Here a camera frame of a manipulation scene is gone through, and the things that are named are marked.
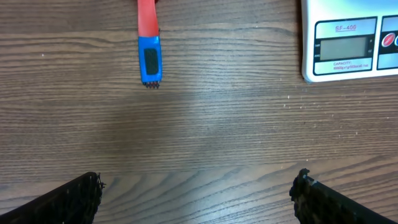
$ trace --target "wooden surface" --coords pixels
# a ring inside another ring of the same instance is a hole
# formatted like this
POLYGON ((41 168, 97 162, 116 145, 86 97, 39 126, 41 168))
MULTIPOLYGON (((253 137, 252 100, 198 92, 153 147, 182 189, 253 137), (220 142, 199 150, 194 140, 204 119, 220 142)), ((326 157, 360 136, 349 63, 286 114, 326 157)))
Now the wooden surface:
POLYGON ((298 223, 307 167, 398 222, 398 77, 306 84, 298 1, 161 0, 147 90, 136 8, 0 2, 0 213, 95 171, 95 223, 298 223))

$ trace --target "wooden table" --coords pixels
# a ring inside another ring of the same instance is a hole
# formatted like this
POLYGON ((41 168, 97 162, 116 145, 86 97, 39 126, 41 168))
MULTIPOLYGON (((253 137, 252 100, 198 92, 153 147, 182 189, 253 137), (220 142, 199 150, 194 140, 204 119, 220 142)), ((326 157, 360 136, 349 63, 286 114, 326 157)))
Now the wooden table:
POLYGON ((0 213, 88 171, 95 223, 298 223, 298 171, 398 221, 398 77, 309 85, 294 0, 0 2, 0 213))

